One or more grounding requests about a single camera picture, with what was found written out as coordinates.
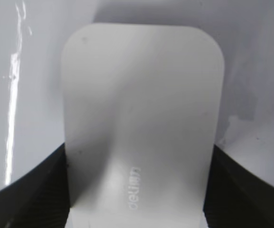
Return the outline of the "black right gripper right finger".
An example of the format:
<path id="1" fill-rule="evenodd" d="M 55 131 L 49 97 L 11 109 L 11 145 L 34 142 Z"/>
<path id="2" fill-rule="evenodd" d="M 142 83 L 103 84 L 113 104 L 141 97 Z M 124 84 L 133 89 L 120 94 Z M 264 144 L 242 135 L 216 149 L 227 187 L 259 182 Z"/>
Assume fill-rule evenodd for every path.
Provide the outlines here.
<path id="1" fill-rule="evenodd" d="M 203 211 L 210 228 L 274 228 L 274 187 L 215 146 Z"/>

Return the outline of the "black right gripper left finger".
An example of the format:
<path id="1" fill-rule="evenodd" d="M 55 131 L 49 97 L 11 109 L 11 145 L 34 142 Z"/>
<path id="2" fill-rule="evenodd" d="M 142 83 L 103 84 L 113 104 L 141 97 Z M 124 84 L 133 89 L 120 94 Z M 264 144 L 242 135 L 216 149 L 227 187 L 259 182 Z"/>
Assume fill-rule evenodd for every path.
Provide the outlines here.
<path id="1" fill-rule="evenodd" d="M 69 211 L 64 144 L 0 191 L 0 228 L 63 228 Z"/>

